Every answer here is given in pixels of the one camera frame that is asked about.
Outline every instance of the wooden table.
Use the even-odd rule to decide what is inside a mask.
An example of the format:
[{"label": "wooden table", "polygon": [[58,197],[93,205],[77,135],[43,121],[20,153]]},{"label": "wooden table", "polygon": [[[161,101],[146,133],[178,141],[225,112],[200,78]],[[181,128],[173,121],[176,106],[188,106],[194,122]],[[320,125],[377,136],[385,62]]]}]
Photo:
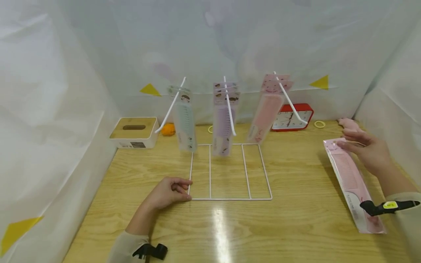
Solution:
[{"label": "wooden table", "polygon": [[[244,143],[250,125],[236,125]],[[208,126],[197,127],[198,143],[211,143]],[[335,121],[316,129],[270,133],[261,149],[272,201],[190,201],[159,216],[152,244],[169,248],[165,262],[409,262],[402,240],[382,216],[388,234],[359,234],[323,148],[338,138]],[[193,197],[209,195],[208,147],[194,156]],[[245,146],[252,197],[268,197],[257,146]],[[65,263],[105,262],[117,235],[137,206],[166,175],[188,178],[191,155],[175,136],[159,136],[153,149],[119,149],[70,247]],[[361,165],[374,201],[383,201],[377,180]],[[212,158],[212,196],[248,197],[240,146],[228,159]]]}]

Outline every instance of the red alarm clock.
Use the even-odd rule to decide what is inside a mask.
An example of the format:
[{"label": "red alarm clock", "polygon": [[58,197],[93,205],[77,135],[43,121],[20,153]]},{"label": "red alarm clock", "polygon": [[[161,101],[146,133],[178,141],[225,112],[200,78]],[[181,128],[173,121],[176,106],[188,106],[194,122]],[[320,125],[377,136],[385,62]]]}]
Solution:
[{"label": "red alarm clock", "polygon": [[[295,110],[302,120],[310,122],[313,116],[313,109],[307,103],[294,104]],[[296,131],[307,128],[308,123],[297,119],[289,104],[285,104],[276,116],[273,122],[272,131]]]}]

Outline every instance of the white fabric backdrop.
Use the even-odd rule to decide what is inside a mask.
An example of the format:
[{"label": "white fabric backdrop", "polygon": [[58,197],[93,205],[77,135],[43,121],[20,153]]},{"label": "white fabric backdrop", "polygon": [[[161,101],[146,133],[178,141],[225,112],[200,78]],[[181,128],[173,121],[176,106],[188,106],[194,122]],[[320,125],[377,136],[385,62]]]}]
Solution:
[{"label": "white fabric backdrop", "polygon": [[[158,117],[167,110],[168,98],[139,93],[147,83],[164,94],[187,76],[198,122],[212,122],[211,83],[239,80],[245,121],[264,73],[276,70],[292,74],[291,98],[309,103],[315,118],[350,117],[421,10],[418,0],[0,6],[0,237],[10,223],[44,216],[1,263],[61,261],[114,155],[108,135],[117,109]],[[309,86],[327,74],[329,90]],[[416,120],[409,116],[407,124]],[[418,136],[416,124],[407,130]]]},{"label": "white fabric backdrop", "polygon": [[[224,75],[250,93],[238,118],[250,120],[272,71],[292,75],[294,103],[316,119],[352,117],[421,10],[419,0],[58,1],[124,116],[162,117],[169,99],[140,89],[166,94],[187,76],[198,123],[212,122],[211,85]],[[309,86],[325,75],[332,89]]]},{"label": "white fabric backdrop", "polygon": [[[114,156],[118,113],[53,1],[0,6],[0,262],[57,263]],[[40,216],[6,251],[8,225]]]},{"label": "white fabric backdrop", "polygon": [[421,186],[421,21],[373,84],[356,118],[385,139],[393,157]]}]

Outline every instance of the black wrist strap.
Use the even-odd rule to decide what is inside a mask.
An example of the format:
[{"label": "black wrist strap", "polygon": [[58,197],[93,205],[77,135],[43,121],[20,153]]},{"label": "black wrist strap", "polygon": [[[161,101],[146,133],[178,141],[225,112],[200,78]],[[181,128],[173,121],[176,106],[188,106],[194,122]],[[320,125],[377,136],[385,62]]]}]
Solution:
[{"label": "black wrist strap", "polygon": [[138,257],[139,259],[145,259],[146,256],[152,256],[160,260],[164,260],[167,255],[168,248],[163,244],[158,244],[157,247],[152,246],[151,244],[144,244],[138,248],[134,253],[133,257]]},{"label": "black wrist strap", "polygon": [[382,214],[394,214],[396,211],[405,210],[419,205],[419,201],[388,201],[375,206],[373,201],[364,201],[360,207],[371,216]]}]

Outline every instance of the yellow triangle decoration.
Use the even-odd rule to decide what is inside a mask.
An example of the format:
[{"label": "yellow triangle decoration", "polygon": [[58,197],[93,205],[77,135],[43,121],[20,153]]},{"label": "yellow triangle decoration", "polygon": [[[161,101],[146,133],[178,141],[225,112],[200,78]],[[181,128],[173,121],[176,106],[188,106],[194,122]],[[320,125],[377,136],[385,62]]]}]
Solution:
[{"label": "yellow triangle decoration", "polygon": [[310,84],[310,86],[328,90],[329,89],[329,75],[326,75],[323,78],[314,81],[312,84]]},{"label": "yellow triangle decoration", "polygon": [[1,241],[0,257],[4,256],[7,251],[18,241],[26,232],[28,232],[43,216],[37,218],[29,218],[23,221],[11,223],[7,226],[6,233]]},{"label": "yellow triangle decoration", "polygon": [[157,91],[157,89],[154,86],[152,86],[151,83],[144,86],[143,89],[140,90],[140,92],[145,93],[145,94],[150,94],[150,95],[153,95],[153,96],[162,97],[161,94],[159,94],[159,91]]}]

